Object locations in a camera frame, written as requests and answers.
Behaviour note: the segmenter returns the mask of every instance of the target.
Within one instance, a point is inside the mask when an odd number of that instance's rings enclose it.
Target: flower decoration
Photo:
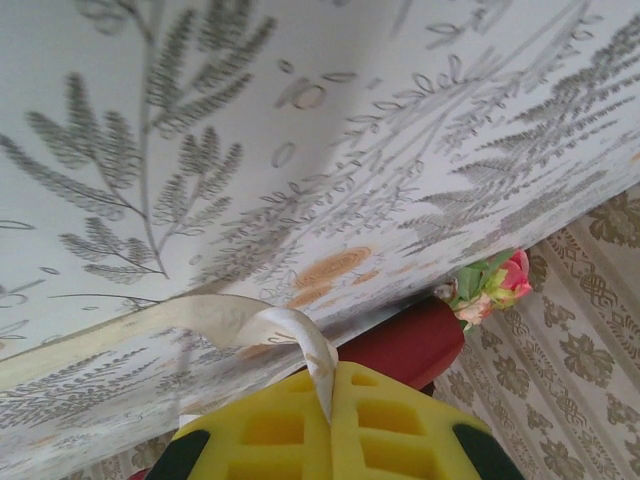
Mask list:
[[[463,328],[478,325],[493,309],[513,306],[532,290],[524,250],[509,250],[458,270],[434,294],[449,304]]]

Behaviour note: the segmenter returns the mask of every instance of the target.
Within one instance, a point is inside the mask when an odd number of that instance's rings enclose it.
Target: red object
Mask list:
[[[359,363],[417,390],[460,354],[464,334],[449,306],[422,300],[338,347],[340,360]]]
[[[138,473],[134,473],[129,477],[129,480],[144,480],[144,477],[147,476],[151,469],[147,468],[146,470],[140,470]]]

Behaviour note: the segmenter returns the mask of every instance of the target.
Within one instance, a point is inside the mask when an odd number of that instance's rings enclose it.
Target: wallpaper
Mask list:
[[[0,356],[204,284],[321,319],[534,243],[640,180],[639,13],[5,2]]]
[[[362,314],[374,306],[354,305],[324,319],[325,337],[344,343],[407,305]],[[218,350],[178,328],[131,338],[0,392],[0,478],[58,480],[177,428],[182,413],[219,408],[304,363],[298,345]],[[101,470],[122,478],[116,466]],[[86,474],[74,475],[85,480]]]
[[[527,479],[640,476],[640,186],[531,249],[534,292],[437,382]]]

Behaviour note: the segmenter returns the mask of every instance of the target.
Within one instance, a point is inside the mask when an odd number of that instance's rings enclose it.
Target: pink rose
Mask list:
[[[485,291],[498,308],[511,307],[532,290],[528,275],[529,259],[524,250],[518,250],[496,270],[485,285]]]
[[[513,292],[513,298],[520,298],[532,290],[529,284],[529,259],[524,250],[516,250],[500,269],[507,271],[507,276],[500,284],[500,288]]]

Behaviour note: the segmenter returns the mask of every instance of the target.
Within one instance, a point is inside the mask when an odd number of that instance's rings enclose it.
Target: pink flower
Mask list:
[[[520,298],[532,290],[529,284],[529,259],[524,250],[516,250],[500,269],[507,271],[500,288],[513,292],[513,298]]]
[[[512,306],[516,299],[529,293],[529,259],[524,250],[517,250],[487,282],[485,290],[499,308]]]
[[[491,298],[486,293],[470,302],[460,302],[455,309],[455,315],[460,320],[478,325],[491,312]]]

